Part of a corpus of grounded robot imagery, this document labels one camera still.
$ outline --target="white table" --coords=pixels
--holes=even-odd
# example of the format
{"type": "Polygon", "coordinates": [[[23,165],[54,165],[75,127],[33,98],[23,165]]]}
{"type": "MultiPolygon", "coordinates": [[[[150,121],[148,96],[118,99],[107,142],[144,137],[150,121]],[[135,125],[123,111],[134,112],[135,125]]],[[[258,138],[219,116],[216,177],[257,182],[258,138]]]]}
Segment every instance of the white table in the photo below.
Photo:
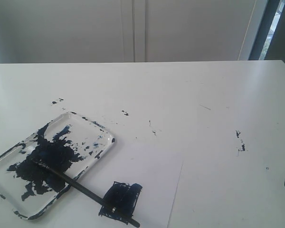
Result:
{"type": "MultiPolygon", "coordinates": [[[[0,154],[66,111],[183,155],[170,228],[285,228],[283,62],[0,65],[0,154]]],[[[55,227],[78,194],[34,222],[0,198],[0,227],[55,227]]]]}

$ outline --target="paint palette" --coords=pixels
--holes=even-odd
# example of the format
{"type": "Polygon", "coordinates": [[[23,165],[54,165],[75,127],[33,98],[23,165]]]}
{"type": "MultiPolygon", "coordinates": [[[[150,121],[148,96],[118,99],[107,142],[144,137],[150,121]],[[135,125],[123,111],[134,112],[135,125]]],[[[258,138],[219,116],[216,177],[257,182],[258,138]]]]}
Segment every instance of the paint palette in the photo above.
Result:
{"type": "Polygon", "coordinates": [[[114,142],[114,136],[97,122],[65,113],[0,156],[0,197],[20,218],[36,219],[70,186],[31,158],[41,158],[77,180],[114,142]]]}

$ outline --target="paintbrush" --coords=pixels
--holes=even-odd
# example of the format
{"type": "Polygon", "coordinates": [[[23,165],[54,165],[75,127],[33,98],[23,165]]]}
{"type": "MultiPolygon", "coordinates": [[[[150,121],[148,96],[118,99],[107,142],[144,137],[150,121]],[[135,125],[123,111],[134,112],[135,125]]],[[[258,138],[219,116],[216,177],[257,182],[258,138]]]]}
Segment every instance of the paintbrush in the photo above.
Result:
{"type": "Polygon", "coordinates": [[[37,166],[42,167],[48,171],[50,171],[51,173],[55,174],[56,176],[62,178],[66,183],[68,183],[69,185],[71,185],[72,187],[76,188],[77,190],[79,190],[80,192],[82,192],[83,194],[85,194],[86,196],[90,197],[91,199],[93,199],[94,201],[96,201],[97,203],[99,203],[100,205],[102,205],[103,207],[105,207],[107,210],[111,211],[114,214],[117,214],[118,216],[124,218],[125,220],[127,220],[130,224],[132,224],[135,227],[140,227],[139,222],[137,222],[136,220],[134,220],[133,218],[125,215],[124,213],[122,213],[120,210],[118,210],[116,207],[114,207],[113,205],[108,204],[107,202],[105,202],[101,197],[97,196],[95,193],[91,192],[89,189],[85,188],[84,186],[82,186],[81,184],[79,184],[77,181],[73,180],[72,178],[70,178],[69,176],[65,175],[62,172],[56,171],[54,169],[52,169],[51,167],[49,167],[48,165],[46,165],[45,163],[43,163],[41,160],[38,160],[36,158],[32,158],[31,161],[33,163],[35,163],[37,166]]]}

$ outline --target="white paper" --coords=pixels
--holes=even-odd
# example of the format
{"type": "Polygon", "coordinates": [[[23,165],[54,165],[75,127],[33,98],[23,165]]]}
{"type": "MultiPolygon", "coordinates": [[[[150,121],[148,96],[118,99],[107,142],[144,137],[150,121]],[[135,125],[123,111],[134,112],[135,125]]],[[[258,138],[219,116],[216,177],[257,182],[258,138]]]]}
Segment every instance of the white paper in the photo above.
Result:
{"type": "MultiPolygon", "coordinates": [[[[142,185],[133,218],[141,227],[166,228],[181,172],[182,158],[174,152],[132,144],[112,148],[104,162],[96,165],[80,181],[91,191],[103,197],[114,181],[142,185]]],[[[83,194],[76,194],[63,208],[55,227],[125,228],[120,221],[98,216],[100,205],[89,202],[83,194]]]]}

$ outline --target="paintbrush handle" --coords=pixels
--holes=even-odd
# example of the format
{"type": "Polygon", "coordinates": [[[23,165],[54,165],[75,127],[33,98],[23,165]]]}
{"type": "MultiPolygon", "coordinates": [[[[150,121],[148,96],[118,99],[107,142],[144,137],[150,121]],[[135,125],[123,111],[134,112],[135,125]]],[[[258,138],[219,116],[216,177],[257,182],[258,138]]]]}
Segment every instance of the paintbrush handle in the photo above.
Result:
{"type": "Polygon", "coordinates": [[[107,210],[124,218],[133,226],[140,227],[139,222],[123,214],[121,211],[119,211],[117,208],[113,207],[112,205],[106,203],[101,197],[97,196],[95,193],[91,192],[89,189],[85,188],[84,186],[82,186],[81,184],[79,184],[77,181],[73,180],[69,176],[65,175],[64,173],[58,172],[50,167],[45,167],[45,168],[51,171],[52,173],[54,173],[55,175],[59,176],[60,178],[62,178],[66,183],[70,184],[72,187],[76,188],[78,191],[82,192],[83,194],[90,197],[91,199],[99,203],[100,205],[104,206],[107,210]]]}

